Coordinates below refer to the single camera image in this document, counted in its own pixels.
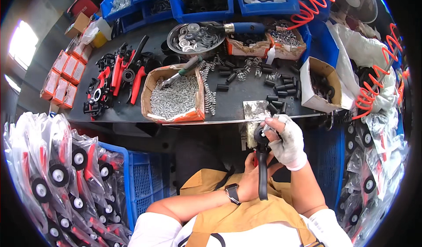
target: green handle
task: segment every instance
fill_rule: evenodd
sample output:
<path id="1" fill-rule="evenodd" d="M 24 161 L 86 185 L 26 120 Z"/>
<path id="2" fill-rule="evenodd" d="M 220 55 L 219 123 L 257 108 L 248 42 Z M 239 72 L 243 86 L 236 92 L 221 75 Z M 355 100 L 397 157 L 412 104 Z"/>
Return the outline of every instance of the green handle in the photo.
<path id="1" fill-rule="evenodd" d="M 194 56 L 187 62 L 181 70 L 179 70 L 179 75 L 186 75 L 192 68 L 194 68 L 199 62 L 202 61 L 202 56 Z"/>

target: white sleeve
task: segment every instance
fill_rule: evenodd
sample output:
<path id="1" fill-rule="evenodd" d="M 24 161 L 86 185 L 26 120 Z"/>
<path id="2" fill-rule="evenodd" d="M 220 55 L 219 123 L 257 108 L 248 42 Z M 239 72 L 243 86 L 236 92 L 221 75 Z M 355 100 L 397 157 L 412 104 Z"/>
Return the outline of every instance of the white sleeve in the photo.
<path id="1" fill-rule="evenodd" d="M 169 216 L 147 212 L 138 217 L 128 247 L 171 247 L 182 225 Z"/>
<path id="2" fill-rule="evenodd" d="M 321 209 L 314 213 L 309 221 L 317 231 L 312 230 L 315 237 L 324 243 L 326 247 L 352 247 L 353 244 L 346 232 L 340 227 L 331 209 Z"/>

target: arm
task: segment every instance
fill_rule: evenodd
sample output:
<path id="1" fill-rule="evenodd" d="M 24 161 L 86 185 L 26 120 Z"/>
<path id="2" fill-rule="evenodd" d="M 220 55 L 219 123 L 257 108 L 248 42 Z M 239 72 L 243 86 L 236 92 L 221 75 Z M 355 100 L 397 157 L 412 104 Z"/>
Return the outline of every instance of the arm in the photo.
<path id="1" fill-rule="evenodd" d="M 324 195 L 303 151 L 303 135 L 300 127 L 287 115 L 280 115 L 278 119 L 266 118 L 266 123 L 279 132 L 282 138 L 280 140 L 273 130 L 265 132 L 277 160 L 292 171 L 293 207 L 307 218 L 321 209 L 327 209 Z"/>
<path id="2" fill-rule="evenodd" d="M 201 211 L 213 209 L 230 202 L 224 190 L 205 194 L 175 196 L 152 203 L 146 212 L 154 212 L 172 217 L 179 223 L 189 221 Z"/>

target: white cardboard box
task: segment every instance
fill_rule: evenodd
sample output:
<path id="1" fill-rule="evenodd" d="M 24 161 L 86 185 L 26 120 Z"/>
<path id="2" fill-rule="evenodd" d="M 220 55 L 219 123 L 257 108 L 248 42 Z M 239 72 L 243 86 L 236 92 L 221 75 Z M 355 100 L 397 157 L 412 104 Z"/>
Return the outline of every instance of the white cardboard box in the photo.
<path id="1" fill-rule="evenodd" d="M 326 99 L 315 95 L 312 89 L 310 72 L 315 72 L 319 75 L 323 75 L 327 78 L 328 83 L 335 90 L 332 103 L 329 103 Z M 338 79 L 337 73 L 331 65 L 316 59 L 314 57 L 308 57 L 300 68 L 300 81 L 302 83 L 302 106 L 312 108 L 314 110 L 329 113 L 333 110 L 340 108 L 341 103 L 341 85 Z"/>

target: white work glove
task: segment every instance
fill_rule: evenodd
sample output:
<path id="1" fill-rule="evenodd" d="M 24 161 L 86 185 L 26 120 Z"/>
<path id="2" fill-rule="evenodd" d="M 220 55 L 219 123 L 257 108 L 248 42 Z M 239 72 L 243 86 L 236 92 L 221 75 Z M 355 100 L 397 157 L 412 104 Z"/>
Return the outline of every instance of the white work glove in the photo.
<path id="1" fill-rule="evenodd" d="M 300 127 L 285 114 L 275 114 L 273 118 L 266 118 L 265 121 L 272 128 L 265 131 L 265 135 L 270 140 L 268 145 L 277 160 L 290 171 L 302 169 L 308 158 L 303 151 L 303 135 Z"/>

